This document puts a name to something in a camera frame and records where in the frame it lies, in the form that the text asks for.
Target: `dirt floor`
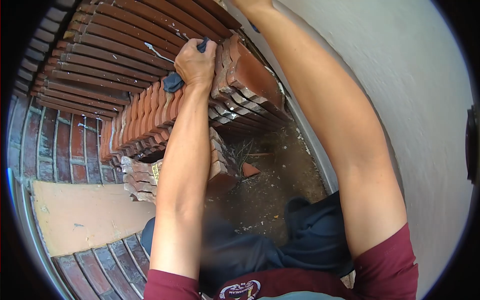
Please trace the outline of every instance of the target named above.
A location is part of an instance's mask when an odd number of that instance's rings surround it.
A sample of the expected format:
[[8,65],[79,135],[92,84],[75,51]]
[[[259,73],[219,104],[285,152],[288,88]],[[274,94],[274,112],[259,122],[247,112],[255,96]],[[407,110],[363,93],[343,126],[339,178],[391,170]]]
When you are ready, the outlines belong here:
[[[276,245],[283,245],[287,241],[283,221],[285,203],[299,195],[307,197],[312,203],[326,197],[296,123],[232,147],[239,166],[245,160],[261,173],[252,178],[242,178],[227,195],[209,199],[207,209],[218,209],[238,233],[265,234]],[[247,156],[259,153],[269,155]]]

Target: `beige painted wall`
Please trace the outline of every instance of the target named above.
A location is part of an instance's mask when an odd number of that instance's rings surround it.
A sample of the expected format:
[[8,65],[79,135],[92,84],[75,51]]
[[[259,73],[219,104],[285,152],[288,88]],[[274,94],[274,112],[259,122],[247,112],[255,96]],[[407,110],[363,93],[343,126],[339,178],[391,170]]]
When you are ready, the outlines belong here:
[[51,256],[103,245],[141,231],[155,205],[132,202],[123,184],[33,182],[34,209]]

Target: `forearm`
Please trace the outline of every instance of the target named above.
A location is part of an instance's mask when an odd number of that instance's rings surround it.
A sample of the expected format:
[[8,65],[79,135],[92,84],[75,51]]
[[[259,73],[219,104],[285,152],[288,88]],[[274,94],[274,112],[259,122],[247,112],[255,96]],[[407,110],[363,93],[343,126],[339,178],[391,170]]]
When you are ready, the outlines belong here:
[[277,10],[247,17],[272,49],[335,171],[371,159],[389,159],[368,99],[335,60]]
[[210,87],[187,86],[158,179],[150,268],[197,278],[210,167]]

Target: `white plaster wall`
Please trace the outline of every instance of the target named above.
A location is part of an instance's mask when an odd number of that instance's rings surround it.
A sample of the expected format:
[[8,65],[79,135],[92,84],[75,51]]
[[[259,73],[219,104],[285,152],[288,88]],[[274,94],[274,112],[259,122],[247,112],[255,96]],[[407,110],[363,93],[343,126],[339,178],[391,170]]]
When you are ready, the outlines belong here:
[[[390,137],[419,264],[421,299],[455,250],[472,192],[464,135],[473,101],[460,49],[429,0],[274,1],[323,47],[336,52],[337,60],[343,59]],[[291,92],[265,40],[227,5]],[[295,99],[289,105],[298,110]],[[302,114],[299,121],[316,148],[328,187],[335,189],[335,173],[324,151]]]

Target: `rag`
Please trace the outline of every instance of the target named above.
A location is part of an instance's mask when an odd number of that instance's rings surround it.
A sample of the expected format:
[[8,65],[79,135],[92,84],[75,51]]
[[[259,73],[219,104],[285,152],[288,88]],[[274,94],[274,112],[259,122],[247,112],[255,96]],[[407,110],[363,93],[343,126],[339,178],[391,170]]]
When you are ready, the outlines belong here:
[[[207,42],[209,41],[210,39],[208,37],[204,37],[204,41],[199,44],[197,46],[197,50],[200,52],[200,53],[204,53],[206,48],[207,48]],[[169,76],[167,76],[164,80],[163,80],[163,90],[165,92],[169,92],[169,93],[175,93],[176,91],[178,91],[179,89],[181,89],[181,87],[185,84],[185,82],[183,82],[182,78],[180,77],[180,75],[175,72],[175,73],[172,73],[170,74]]]

